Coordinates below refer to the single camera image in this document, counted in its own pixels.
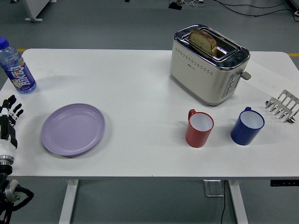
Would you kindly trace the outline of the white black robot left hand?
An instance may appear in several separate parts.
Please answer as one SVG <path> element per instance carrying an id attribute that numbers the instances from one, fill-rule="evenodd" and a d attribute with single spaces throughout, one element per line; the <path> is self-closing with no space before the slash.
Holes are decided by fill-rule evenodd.
<path id="1" fill-rule="evenodd" d="M 17 98 L 11 95 L 0 107 L 0 154 L 9 155 L 17 148 L 15 125 L 23 114 L 22 104 L 15 105 Z"/>

